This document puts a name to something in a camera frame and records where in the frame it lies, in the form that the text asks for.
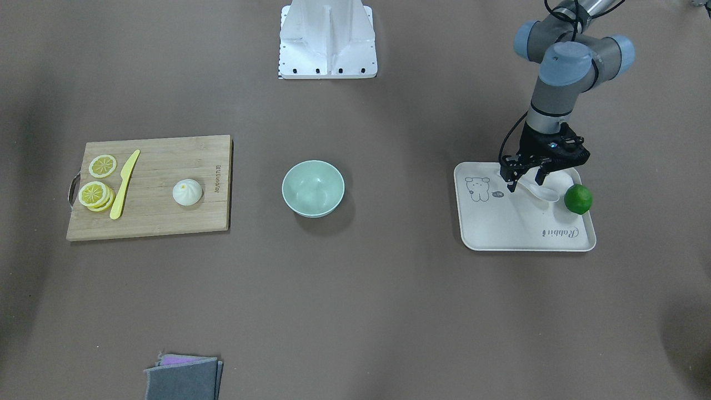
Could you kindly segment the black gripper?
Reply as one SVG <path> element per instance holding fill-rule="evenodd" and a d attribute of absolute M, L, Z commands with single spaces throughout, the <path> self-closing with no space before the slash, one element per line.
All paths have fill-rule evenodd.
<path fill-rule="evenodd" d="M 535 182 L 542 186 L 549 173 L 582 166 L 589 157 L 584 137 L 577 135 L 566 122 L 553 134 L 538 132 L 525 123 L 516 155 L 500 155 L 500 174 L 509 192 L 514 193 L 518 180 L 530 169 L 539 168 Z"/>

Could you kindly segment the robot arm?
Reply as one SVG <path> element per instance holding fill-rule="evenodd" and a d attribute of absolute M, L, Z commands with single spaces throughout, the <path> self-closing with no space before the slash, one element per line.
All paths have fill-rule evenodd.
<path fill-rule="evenodd" d="M 556 7 L 544 2 L 548 15 L 525 22 L 515 34 L 514 51 L 537 63 L 539 72 L 528 111 L 518 119 L 518 152 L 498 156 L 510 192 L 531 169 L 542 185 L 549 174 L 588 161 L 584 138 L 569 126 L 577 98 L 629 70 L 635 48 L 625 36 L 594 38 L 585 31 L 619 6 L 620 1 L 562 1 Z"/>

